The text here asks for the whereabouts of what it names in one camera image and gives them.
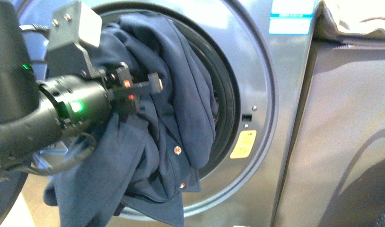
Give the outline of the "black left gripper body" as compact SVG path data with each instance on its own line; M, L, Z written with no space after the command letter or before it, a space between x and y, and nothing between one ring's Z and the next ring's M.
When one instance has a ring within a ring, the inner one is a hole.
M130 73L125 62L110 69L102 78L112 108L118 114L136 114L140 111L140 96L153 95L163 91L159 75L148 74L147 81L138 82Z

